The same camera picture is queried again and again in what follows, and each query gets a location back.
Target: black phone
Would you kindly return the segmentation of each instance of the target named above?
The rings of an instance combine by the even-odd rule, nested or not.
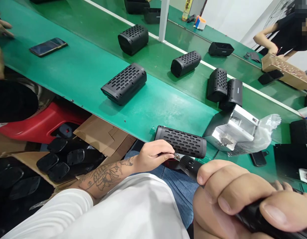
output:
[[[251,153],[251,159],[255,167],[262,167],[266,165],[265,156],[268,155],[268,152],[265,152],[265,155],[262,151],[257,153]]]
[[[68,44],[60,38],[53,38],[49,41],[31,47],[29,50],[34,55],[37,55],[38,57],[43,57],[67,45]]]

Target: hand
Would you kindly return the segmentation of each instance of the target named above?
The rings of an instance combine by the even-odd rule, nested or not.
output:
[[[174,149],[163,139],[145,143],[139,155],[134,159],[135,172],[147,172],[155,169],[164,161],[174,157]]]
[[[266,180],[232,162],[212,160],[204,164],[197,180],[205,185],[197,189],[193,200],[197,238],[272,239],[264,233],[252,234],[233,216],[260,198],[266,198],[260,212],[275,228],[286,232],[307,228],[306,197],[277,192]]]
[[[14,38],[13,33],[9,32],[6,28],[11,29],[12,25],[6,21],[0,20],[0,36],[8,36]]]

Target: red stool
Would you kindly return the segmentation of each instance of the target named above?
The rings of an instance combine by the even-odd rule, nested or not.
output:
[[[0,133],[16,140],[49,144],[55,139],[51,133],[62,124],[69,122],[81,125],[90,116],[90,113],[78,106],[71,105],[70,102],[52,102],[45,110],[29,119],[0,124]]]

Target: phone screen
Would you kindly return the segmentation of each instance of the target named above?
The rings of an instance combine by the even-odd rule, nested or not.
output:
[[[36,45],[34,47],[30,48],[30,51],[32,51],[34,54],[40,56],[44,55],[56,48],[59,48],[62,45],[67,45],[67,43],[60,38],[53,38],[52,40],[46,41],[44,43],[41,43],[39,45]]]

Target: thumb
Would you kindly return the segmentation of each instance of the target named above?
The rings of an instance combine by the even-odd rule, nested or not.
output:
[[[260,211],[269,224],[282,231],[307,228],[307,198],[301,194],[276,192],[260,204]]]

